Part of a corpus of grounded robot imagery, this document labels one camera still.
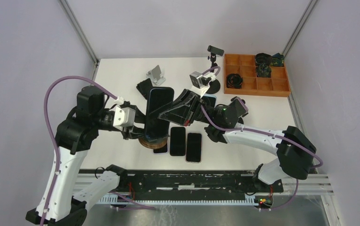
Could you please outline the black folding phone stand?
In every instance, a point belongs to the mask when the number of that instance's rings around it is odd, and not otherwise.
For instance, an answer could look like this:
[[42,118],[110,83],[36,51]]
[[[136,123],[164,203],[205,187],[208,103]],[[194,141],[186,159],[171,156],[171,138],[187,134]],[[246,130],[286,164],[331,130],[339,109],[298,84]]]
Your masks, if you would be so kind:
[[139,82],[136,86],[138,92],[147,100],[150,90],[153,88],[153,84],[150,78],[147,78]]

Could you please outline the black tall round-base stand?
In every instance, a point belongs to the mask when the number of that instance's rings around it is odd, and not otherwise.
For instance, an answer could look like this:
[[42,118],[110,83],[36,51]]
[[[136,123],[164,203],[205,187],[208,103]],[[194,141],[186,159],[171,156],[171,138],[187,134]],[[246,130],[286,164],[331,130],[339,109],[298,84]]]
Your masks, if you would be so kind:
[[[211,61],[211,68],[217,66],[216,58],[217,56],[223,56],[224,50],[209,45],[207,51],[210,52],[210,56],[208,57],[208,59]],[[210,88],[208,89],[207,94],[213,95],[219,92],[221,85],[218,80],[212,81],[209,84],[210,84]]]

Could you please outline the black lens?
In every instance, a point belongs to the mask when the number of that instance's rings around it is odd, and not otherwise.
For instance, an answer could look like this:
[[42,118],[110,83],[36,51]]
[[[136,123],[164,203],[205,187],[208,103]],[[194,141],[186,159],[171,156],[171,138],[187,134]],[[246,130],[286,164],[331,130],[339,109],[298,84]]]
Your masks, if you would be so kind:
[[226,87],[231,89],[241,89],[243,78],[238,73],[228,74],[226,77]]

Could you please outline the silver folding phone stand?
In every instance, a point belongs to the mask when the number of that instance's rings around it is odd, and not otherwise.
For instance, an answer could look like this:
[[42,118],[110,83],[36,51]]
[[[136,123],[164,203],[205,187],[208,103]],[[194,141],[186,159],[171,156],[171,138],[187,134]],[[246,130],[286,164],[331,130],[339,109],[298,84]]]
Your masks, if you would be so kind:
[[148,71],[146,73],[146,77],[149,78],[155,86],[161,86],[166,81],[160,65],[157,65],[156,67]]

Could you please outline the black phone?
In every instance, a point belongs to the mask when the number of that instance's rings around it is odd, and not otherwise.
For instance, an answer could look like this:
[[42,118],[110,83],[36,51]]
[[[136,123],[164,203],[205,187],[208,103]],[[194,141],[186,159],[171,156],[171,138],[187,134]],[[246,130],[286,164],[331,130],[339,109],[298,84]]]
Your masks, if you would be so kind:
[[186,129],[172,127],[170,132],[170,155],[185,156],[186,154]]

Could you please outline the round wooden phone stand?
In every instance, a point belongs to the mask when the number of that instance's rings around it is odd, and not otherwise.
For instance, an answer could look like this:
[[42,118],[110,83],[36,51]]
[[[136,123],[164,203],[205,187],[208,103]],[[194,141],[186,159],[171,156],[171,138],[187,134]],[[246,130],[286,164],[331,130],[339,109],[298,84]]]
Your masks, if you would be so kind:
[[139,137],[138,141],[143,147],[147,149],[155,150],[155,149],[160,149],[165,145],[167,145],[168,138],[169,138],[168,136],[158,139],[147,139],[146,137]]

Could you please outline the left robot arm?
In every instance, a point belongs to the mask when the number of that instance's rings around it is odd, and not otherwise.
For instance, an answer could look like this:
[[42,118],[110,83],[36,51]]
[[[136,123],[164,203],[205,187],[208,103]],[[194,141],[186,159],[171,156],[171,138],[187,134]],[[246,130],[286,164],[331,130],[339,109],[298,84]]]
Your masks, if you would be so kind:
[[136,139],[143,130],[133,124],[144,118],[136,106],[99,86],[82,88],[76,105],[51,135],[54,159],[47,187],[26,220],[40,226],[81,226],[103,196],[130,188],[128,171],[110,165],[89,186],[74,192],[81,165],[99,132],[115,131],[124,139]]

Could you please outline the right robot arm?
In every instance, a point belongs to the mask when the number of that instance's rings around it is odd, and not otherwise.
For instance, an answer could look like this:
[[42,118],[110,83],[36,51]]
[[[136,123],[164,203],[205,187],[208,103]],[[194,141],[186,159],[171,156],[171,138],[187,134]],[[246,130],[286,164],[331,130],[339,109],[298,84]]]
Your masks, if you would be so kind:
[[255,170],[252,185],[258,192],[265,192],[283,178],[306,180],[309,171],[315,168],[314,144],[294,126],[286,130],[246,126],[241,119],[248,113],[239,97],[232,98],[228,105],[211,106],[200,95],[186,89],[165,110],[158,111],[158,118],[180,126],[204,122],[208,124],[204,130],[213,142],[246,145],[274,155],[274,160]]

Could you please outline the purple case phone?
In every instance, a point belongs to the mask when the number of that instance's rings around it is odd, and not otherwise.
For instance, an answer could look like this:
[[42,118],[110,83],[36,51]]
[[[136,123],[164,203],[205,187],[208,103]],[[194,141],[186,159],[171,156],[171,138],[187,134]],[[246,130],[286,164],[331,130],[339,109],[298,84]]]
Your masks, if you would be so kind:
[[158,149],[154,149],[153,150],[154,154],[164,154],[164,153],[168,153],[168,145],[165,144],[163,147],[160,147]]

